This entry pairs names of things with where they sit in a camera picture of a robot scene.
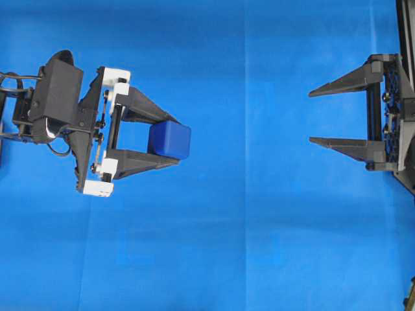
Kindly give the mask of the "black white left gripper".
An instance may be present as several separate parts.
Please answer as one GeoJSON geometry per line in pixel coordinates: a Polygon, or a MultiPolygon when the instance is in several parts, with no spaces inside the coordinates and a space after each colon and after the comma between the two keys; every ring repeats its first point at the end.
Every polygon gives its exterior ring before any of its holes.
{"type": "Polygon", "coordinates": [[[124,122],[142,122],[157,124],[164,121],[180,123],[172,115],[162,110],[140,90],[130,87],[130,71],[110,67],[97,69],[97,76],[89,85],[89,91],[78,103],[75,125],[68,135],[69,145],[76,160],[75,176],[77,191],[91,196],[109,197],[113,192],[113,179],[121,179],[148,170],[156,170],[178,165],[179,160],[155,154],[132,150],[108,149],[109,159],[102,164],[93,165],[94,173],[101,180],[88,180],[89,160],[94,141],[98,141],[98,149],[102,145],[103,134],[100,129],[105,121],[99,121],[98,111],[101,90],[109,89],[105,103],[115,103],[124,107],[121,120],[124,122]]]}

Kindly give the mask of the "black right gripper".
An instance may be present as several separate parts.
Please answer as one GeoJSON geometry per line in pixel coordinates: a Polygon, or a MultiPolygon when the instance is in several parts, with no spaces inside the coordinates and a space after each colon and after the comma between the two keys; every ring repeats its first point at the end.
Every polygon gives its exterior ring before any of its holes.
{"type": "Polygon", "coordinates": [[[368,170],[402,172],[414,168],[414,88],[400,55],[373,54],[358,69],[309,96],[365,90],[369,140],[310,137],[309,141],[368,163],[368,170]]]}

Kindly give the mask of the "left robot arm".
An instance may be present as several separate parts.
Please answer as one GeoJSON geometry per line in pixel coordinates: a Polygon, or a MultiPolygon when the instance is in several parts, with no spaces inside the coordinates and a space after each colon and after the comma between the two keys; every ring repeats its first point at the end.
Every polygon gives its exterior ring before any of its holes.
{"type": "Polygon", "coordinates": [[[108,197],[117,179],[177,165],[189,156],[191,130],[130,85],[130,73],[100,67],[86,96],[80,96],[83,73],[53,60],[40,68],[36,84],[1,86],[1,103],[15,100],[14,132],[2,139],[22,143],[51,144],[63,140],[75,157],[77,190],[108,197]],[[145,152],[120,149],[123,122],[150,126],[145,152]]]}

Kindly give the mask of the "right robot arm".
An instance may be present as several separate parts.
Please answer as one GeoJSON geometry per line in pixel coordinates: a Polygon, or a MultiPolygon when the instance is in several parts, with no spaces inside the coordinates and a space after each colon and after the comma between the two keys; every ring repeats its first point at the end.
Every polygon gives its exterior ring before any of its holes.
{"type": "Polygon", "coordinates": [[[414,192],[414,87],[398,54],[373,54],[362,66],[309,93],[310,97],[365,91],[367,139],[312,137],[310,142],[391,172],[414,192]]]}

